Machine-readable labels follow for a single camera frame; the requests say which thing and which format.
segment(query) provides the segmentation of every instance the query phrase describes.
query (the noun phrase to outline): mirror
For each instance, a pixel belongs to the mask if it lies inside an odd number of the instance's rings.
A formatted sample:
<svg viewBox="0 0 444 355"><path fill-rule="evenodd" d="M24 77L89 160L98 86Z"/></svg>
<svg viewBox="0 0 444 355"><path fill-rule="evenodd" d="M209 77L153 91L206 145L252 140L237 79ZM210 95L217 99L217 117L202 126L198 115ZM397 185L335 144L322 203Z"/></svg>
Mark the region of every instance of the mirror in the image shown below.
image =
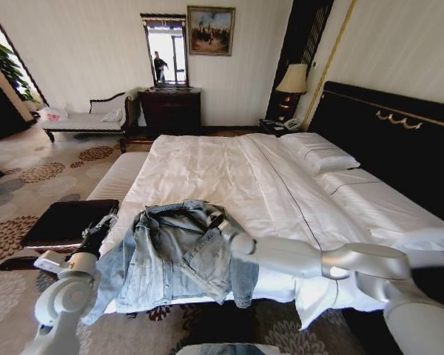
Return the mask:
<svg viewBox="0 0 444 355"><path fill-rule="evenodd" d="M186 15L141 13L155 87L188 87Z"/></svg>

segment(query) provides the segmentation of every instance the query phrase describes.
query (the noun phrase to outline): potted plant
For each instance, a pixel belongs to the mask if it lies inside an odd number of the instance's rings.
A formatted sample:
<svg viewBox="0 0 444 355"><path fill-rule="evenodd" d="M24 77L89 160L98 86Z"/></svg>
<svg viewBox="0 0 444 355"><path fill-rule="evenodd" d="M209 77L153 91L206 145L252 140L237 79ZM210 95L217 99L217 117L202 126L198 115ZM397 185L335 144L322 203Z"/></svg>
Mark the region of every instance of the potted plant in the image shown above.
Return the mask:
<svg viewBox="0 0 444 355"><path fill-rule="evenodd" d="M30 112L36 111L38 101L31 95L30 85L23 80L20 67L10 57L11 55L15 55L15 53L0 44L0 70L28 110Z"/></svg>

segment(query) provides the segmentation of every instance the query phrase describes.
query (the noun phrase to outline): carpet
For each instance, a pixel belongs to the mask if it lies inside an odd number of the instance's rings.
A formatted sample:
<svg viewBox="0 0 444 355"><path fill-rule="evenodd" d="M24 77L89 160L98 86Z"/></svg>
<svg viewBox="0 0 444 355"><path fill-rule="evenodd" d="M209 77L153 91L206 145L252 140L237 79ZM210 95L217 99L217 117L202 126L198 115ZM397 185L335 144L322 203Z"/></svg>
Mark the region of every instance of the carpet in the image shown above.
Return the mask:
<svg viewBox="0 0 444 355"><path fill-rule="evenodd" d="M19 242L56 201L85 200L120 155L116 135L55 134L34 126L0 141L0 263L35 255ZM33 308L53 280L44 272L0 271L0 354L19 354L36 332ZM255 300L165 305L136 318L110 314L78 327L80 355L175 354L185 345L255 342L303 355L363 354L340 311L329 310L299 332L294 303Z"/></svg>

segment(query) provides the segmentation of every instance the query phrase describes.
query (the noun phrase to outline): table lamp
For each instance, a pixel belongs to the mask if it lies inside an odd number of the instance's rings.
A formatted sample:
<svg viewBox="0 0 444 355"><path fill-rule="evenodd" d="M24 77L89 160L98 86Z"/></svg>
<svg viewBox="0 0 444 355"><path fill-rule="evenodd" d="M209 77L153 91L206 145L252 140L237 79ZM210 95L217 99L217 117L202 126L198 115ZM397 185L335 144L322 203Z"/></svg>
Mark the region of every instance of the table lamp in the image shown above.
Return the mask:
<svg viewBox="0 0 444 355"><path fill-rule="evenodd" d="M290 64L283 80L277 86L276 91L286 92L288 95L278 105L280 115L278 120L289 120L295 114L297 102L301 95L306 94L306 64Z"/></svg>

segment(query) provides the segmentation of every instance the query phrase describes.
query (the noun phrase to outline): white duvet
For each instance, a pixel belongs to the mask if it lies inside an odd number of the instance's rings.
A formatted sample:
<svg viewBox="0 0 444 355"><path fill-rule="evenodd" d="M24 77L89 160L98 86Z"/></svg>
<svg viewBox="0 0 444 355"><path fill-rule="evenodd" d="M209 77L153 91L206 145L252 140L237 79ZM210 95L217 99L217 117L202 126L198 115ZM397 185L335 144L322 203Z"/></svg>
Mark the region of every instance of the white duvet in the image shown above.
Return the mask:
<svg viewBox="0 0 444 355"><path fill-rule="evenodd" d="M304 240L324 250L349 242L373 243L370 234L296 164L276 137L163 135L152 145L122 202L118 222L101 253L122 241L133 218L145 206L186 199L224 206L248 233L260 238ZM254 298L296 299L303 328L327 308L370 311L383 307L358 291L353 277L338 282L321 277L303 280L263 267ZM174 303L210 300L202 297Z"/></svg>

